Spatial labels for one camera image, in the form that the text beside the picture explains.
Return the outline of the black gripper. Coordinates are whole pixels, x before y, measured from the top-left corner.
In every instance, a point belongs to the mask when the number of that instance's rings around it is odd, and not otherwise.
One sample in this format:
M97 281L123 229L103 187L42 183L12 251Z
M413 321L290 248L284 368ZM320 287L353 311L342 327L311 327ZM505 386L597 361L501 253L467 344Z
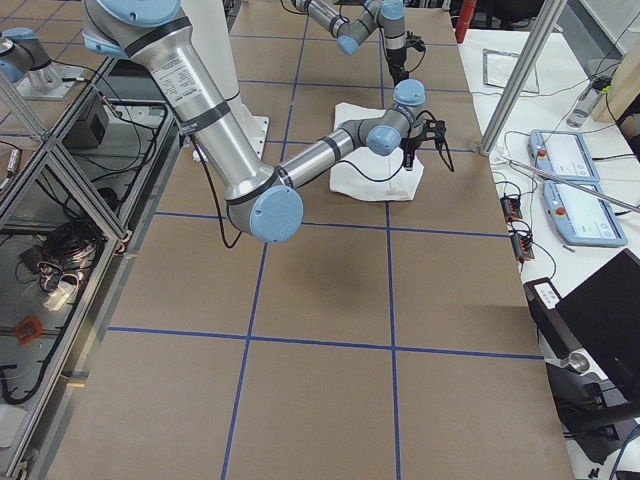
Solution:
M402 167L406 171L414 169L415 151L425 141L433 141L436 148L441 150L446 143L446 124L431 116L430 118L419 118L410 130L409 135L401 141L400 147L403 151Z
M422 37L411 31L395 36L384 33L384 48L388 70L395 86L406 80L411 73L411 70L407 71L405 68L407 50L414 49L423 55L426 54L426 45Z

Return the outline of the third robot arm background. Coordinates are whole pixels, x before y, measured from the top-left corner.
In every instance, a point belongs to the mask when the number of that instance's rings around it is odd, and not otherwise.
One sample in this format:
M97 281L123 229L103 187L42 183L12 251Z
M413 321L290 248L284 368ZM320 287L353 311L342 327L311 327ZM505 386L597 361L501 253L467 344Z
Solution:
M62 100L85 69L56 66L33 30L16 27L1 32L1 73L26 99Z

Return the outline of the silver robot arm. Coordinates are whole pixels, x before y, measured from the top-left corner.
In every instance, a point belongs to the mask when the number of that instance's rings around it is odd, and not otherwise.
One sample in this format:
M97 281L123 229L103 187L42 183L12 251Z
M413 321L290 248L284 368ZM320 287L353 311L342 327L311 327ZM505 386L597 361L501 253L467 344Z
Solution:
M353 55L372 34L381 32L385 59L395 85L407 80L412 73L405 68L408 50L426 54L422 38L406 29L403 1L362 1L362 12L354 19L344 16L327 1L282 1L281 5L289 13L307 15L317 22L347 56Z
M262 242L291 238L303 219L299 187L313 181L351 152L368 147L388 156L403 152L411 169L416 150L433 141L448 159L445 123L427 112L424 85L404 69L406 49L422 47L404 28L400 1L366 1L362 14L348 21L323 1L296 1L306 14L351 54L375 30L385 37L394 80L394 102L379 117L347 120L279 166L261 161L192 44L193 27L178 1L86 1L85 46L96 53L128 59L145 67L169 104L183 134L213 164L226 190L230 222Z

